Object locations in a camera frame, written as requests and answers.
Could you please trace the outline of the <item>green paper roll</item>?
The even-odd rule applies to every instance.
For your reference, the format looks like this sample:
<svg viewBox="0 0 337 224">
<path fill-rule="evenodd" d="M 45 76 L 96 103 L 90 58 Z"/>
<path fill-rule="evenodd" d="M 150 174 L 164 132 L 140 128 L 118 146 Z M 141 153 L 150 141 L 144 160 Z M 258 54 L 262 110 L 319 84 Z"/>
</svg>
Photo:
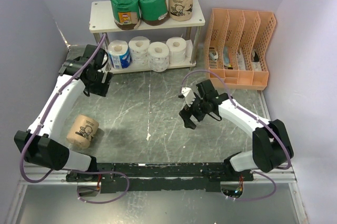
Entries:
<svg viewBox="0 0 337 224">
<path fill-rule="evenodd" d="M 166 0 L 139 0 L 141 17 L 151 26 L 158 26 L 168 20 L 168 8 Z"/>
</svg>

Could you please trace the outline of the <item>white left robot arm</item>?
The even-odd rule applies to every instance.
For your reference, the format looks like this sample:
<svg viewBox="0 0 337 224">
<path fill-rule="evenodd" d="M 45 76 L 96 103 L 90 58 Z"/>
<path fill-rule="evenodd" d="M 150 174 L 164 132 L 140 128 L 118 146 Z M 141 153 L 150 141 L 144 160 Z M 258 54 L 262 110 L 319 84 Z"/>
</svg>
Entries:
<svg viewBox="0 0 337 224">
<path fill-rule="evenodd" d="M 79 170 L 85 181 L 97 178 L 96 158 L 70 150 L 60 143 L 60 134 L 80 95 L 106 96 L 113 76 L 103 72 L 106 64 L 106 50 L 95 45 L 87 45 L 82 56 L 63 63 L 39 116 L 26 131 L 19 130 L 14 136 L 24 162 L 51 170 Z"/>
</svg>

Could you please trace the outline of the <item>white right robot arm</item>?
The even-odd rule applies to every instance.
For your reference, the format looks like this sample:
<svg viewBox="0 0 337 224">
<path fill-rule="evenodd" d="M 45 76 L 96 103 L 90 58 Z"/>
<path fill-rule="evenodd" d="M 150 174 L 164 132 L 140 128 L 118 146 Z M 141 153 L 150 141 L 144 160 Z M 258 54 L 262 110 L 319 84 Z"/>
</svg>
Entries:
<svg viewBox="0 0 337 224">
<path fill-rule="evenodd" d="M 201 122 L 205 116 L 217 121 L 226 119 L 252 139 L 252 149 L 239 152 L 226 158 L 223 168 L 224 177 L 236 180 L 242 171 L 259 169 L 270 172 L 282 168 L 282 164 L 289 164 L 294 156 L 285 124 L 279 119 L 262 118 L 241 106 L 228 93 L 219 94 L 210 80 L 197 84 L 197 92 L 183 87 L 179 95 L 185 99 L 185 106 L 179 112 L 185 128 L 195 129 L 194 117 Z"/>
</svg>

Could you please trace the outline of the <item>brown cartoon paper roll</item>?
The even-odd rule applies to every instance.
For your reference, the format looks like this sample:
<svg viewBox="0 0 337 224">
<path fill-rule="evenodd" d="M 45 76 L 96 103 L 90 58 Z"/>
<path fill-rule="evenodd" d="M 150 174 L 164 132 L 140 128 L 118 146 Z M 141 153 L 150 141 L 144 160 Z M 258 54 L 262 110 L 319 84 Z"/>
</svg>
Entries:
<svg viewBox="0 0 337 224">
<path fill-rule="evenodd" d="M 192 17 L 193 0 L 168 0 L 168 9 L 172 19 L 187 21 Z"/>
</svg>

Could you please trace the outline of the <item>white unwrapped loose-end roll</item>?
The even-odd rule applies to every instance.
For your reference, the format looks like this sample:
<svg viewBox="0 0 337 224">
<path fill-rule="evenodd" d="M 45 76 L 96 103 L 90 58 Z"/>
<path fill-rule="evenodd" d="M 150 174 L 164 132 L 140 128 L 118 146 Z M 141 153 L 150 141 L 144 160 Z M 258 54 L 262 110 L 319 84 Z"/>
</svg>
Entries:
<svg viewBox="0 0 337 224">
<path fill-rule="evenodd" d="M 169 63 L 181 64 L 186 59 L 187 41 L 181 37 L 171 37 L 166 41 L 169 48 Z"/>
</svg>

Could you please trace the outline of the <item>blue paper roll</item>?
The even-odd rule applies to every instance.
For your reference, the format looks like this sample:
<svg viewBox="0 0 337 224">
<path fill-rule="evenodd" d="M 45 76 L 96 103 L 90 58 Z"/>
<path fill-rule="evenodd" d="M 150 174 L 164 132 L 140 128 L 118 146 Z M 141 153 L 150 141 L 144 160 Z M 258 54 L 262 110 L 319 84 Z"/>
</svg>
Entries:
<svg viewBox="0 0 337 224">
<path fill-rule="evenodd" d="M 123 40 L 114 40 L 108 45 L 108 55 L 114 69 L 128 68 L 131 56 L 128 43 Z"/>
</svg>

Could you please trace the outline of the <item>green torn roll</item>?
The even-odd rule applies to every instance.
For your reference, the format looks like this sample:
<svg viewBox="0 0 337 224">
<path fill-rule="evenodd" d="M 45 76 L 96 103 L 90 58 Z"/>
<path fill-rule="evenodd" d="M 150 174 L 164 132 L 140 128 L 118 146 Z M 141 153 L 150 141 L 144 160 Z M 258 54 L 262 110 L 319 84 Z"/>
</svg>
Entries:
<svg viewBox="0 0 337 224">
<path fill-rule="evenodd" d="M 141 23 L 139 0 L 110 0 L 115 24 L 122 30 L 133 30 Z"/>
</svg>

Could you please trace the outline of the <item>white floral roll front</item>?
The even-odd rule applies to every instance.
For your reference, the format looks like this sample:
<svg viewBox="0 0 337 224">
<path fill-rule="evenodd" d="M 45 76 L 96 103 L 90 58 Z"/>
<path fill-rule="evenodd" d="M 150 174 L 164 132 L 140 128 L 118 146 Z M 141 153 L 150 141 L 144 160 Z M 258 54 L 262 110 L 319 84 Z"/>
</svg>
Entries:
<svg viewBox="0 0 337 224">
<path fill-rule="evenodd" d="M 150 40 L 144 36 L 136 36 L 128 43 L 132 63 L 139 66 L 148 65 L 148 48 Z"/>
</svg>

